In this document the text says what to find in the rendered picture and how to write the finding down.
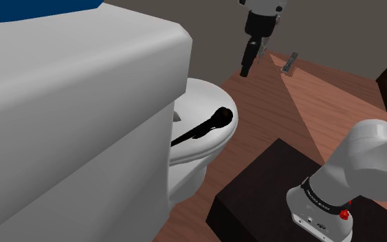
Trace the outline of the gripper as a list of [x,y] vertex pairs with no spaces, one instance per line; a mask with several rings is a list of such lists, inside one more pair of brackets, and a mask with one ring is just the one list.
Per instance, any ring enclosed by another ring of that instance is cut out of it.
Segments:
[[241,61],[240,76],[247,77],[254,59],[257,55],[257,63],[260,63],[265,50],[267,49],[267,42],[272,35],[276,26],[277,14],[272,16],[263,16],[248,12],[247,21],[245,24],[245,33],[250,35],[243,59]]

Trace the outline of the small grey metal piece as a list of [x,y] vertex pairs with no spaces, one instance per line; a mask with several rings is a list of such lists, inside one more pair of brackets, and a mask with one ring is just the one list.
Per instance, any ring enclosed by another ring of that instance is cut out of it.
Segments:
[[282,72],[283,73],[287,74],[289,72],[289,70],[290,70],[291,66],[293,65],[294,61],[296,60],[297,56],[298,56],[297,52],[293,52],[291,54],[291,56],[289,57],[288,61],[286,62],[286,64],[282,68]]

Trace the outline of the black ladle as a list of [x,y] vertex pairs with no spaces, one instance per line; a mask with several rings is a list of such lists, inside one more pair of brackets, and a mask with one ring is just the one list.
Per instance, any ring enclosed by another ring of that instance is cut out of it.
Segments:
[[199,139],[213,129],[220,129],[229,125],[233,117],[233,112],[229,108],[219,107],[206,121],[202,122],[201,124],[197,125],[188,132],[175,138],[170,143],[170,146],[178,145],[189,139]]

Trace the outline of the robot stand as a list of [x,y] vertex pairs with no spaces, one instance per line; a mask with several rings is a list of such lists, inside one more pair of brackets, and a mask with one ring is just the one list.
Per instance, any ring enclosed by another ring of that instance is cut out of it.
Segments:
[[[221,242],[321,242],[292,221],[286,201],[287,191],[321,166],[276,140],[216,195],[207,224]],[[382,202],[352,201],[352,242],[387,242]]]

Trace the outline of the white toilet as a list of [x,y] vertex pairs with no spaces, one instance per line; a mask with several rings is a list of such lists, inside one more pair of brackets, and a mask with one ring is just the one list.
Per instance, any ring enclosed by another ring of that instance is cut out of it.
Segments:
[[[0,242],[152,242],[234,135],[178,23],[103,2],[0,23]],[[219,108],[229,125],[170,143]]]

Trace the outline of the dark blue panel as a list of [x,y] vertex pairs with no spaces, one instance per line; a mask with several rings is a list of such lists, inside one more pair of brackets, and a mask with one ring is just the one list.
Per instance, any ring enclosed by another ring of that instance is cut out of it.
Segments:
[[104,0],[0,0],[0,23],[90,10]]

